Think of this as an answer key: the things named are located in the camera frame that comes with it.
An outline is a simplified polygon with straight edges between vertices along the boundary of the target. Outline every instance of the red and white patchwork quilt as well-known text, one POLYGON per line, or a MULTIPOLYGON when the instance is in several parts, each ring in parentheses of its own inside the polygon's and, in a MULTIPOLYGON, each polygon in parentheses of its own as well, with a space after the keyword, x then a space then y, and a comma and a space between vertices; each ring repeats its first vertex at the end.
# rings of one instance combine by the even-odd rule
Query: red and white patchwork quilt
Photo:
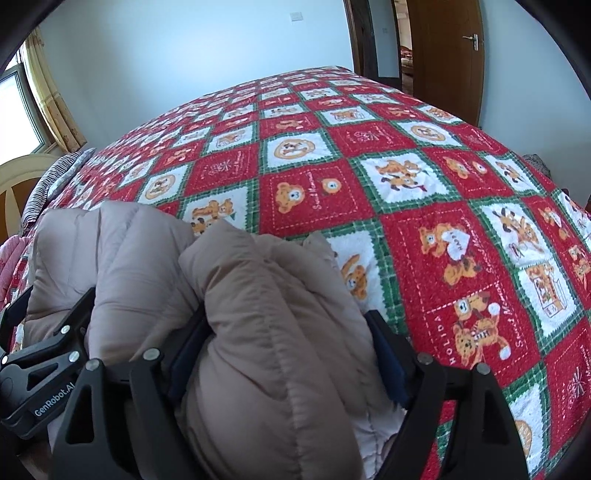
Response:
MULTIPOLYGON (((492 367, 532 478, 591 406, 591 219, 499 142, 396 89, 325 67, 205 95, 95 154, 50 207, 108 199, 153 205, 195 235, 220 218, 322 231, 362 310, 445 365, 492 367)), ((13 296, 26 273, 25 256, 13 296)))

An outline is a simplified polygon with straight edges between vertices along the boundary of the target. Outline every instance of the screw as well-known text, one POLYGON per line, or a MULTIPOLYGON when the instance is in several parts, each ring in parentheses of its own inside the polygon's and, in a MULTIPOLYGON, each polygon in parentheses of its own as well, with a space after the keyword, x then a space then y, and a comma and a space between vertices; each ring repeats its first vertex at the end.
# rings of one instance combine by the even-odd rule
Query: screw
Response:
POLYGON ((160 356, 160 350, 157 348, 148 348, 142 355, 144 360, 152 361, 156 360, 160 356))
POLYGON ((476 366, 476 371, 481 375, 488 375, 491 373, 491 368, 487 364, 478 364, 476 366))
POLYGON ((417 355, 417 360, 422 365, 431 365, 433 363, 433 357, 424 352, 417 355))
POLYGON ((93 358, 92 360, 88 360, 86 362, 86 369, 93 372, 100 366, 100 360, 98 358, 93 358))

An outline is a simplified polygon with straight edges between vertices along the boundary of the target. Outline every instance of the down jacket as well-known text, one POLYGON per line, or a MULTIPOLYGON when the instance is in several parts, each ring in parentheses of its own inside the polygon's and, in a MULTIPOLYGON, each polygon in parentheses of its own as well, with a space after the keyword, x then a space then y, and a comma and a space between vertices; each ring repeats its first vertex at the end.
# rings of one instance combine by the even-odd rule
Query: down jacket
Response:
MULTIPOLYGON (((42 219, 25 344, 96 286, 91 358, 138 358, 201 301, 215 335, 177 410, 200 463, 220 480, 373 478, 402 423, 372 338, 321 234, 302 244, 224 220, 195 241, 151 207, 106 202, 42 219)), ((50 439, 59 419, 50 428, 50 439)))

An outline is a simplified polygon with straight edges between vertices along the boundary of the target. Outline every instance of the pillow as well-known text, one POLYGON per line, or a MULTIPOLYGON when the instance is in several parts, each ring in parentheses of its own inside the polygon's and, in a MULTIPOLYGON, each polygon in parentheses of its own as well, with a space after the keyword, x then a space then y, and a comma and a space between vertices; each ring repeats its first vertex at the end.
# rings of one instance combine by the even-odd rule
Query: pillow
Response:
POLYGON ((76 174, 80 171, 80 169, 86 164, 90 157, 96 151, 95 148, 89 148, 85 152, 78 157, 78 159, 72 164, 70 168, 61 176, 59 177, 53 185, 49 187, 47 190, 47 201, 50 202, 55 199, 68 185, 71 180, 76 176, 76 174))
POLYGON ((82 155, 82 152, 68 153, 58 158, 55 163, 47 169, 43 176, 33 188, 29 195, 25 209, 22 212, 21 226, 23 232, 31 227, 39 218, 45 203, 47 202, 47 190, 59 179, 73 163, 82 155))

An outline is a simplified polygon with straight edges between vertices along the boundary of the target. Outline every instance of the curtain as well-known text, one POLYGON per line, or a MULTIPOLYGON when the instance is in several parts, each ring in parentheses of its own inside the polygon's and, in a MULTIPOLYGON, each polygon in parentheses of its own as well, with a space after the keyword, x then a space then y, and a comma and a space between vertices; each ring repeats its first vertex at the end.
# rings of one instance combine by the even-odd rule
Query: curtain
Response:
POLYGON ((33 97, 56 143, 64 151, 75 152, 86 144, 86 139, 78 130, 60 92, 57 91, 43 47, 41 31, 36 28, 21 47, 27 79, 33 91, 33 97))

